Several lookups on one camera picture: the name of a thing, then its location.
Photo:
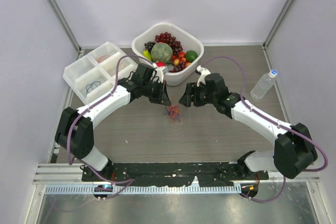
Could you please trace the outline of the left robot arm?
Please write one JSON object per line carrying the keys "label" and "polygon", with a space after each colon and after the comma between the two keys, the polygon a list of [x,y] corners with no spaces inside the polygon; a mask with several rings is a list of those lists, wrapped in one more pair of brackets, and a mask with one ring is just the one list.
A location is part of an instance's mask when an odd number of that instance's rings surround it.
{"label": "left robot arm", "polygon": [[151,103],[170,106],[164,75],[167,68],[141,63],[126,78],[106,94],[78,109],[63,110],[57,127],[55,142],[63,147],[70,157],[87,165],[98,180],[105,182],[112,178],[113,162],[94,145],[94,129],[117,109],[140,97],[147,97]]}

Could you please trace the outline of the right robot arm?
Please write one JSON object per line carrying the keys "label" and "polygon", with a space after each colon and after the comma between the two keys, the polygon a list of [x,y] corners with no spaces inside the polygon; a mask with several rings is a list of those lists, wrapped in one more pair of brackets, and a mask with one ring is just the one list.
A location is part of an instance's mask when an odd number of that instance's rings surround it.
{"label": "right robot arm", "polygon": [[272,152],[250,151],[238,160],[237,173],[242,179],[250,179],[262,170],[278,171],[293,179],[318,158],[316,148],[308,141],[310,133],[305,125],[290,125],[257,109],[240,94],[229,92],[218,73],[188,83],[179,103],[185,107],[211,104],[219,113],[250,127],[273,145]]}

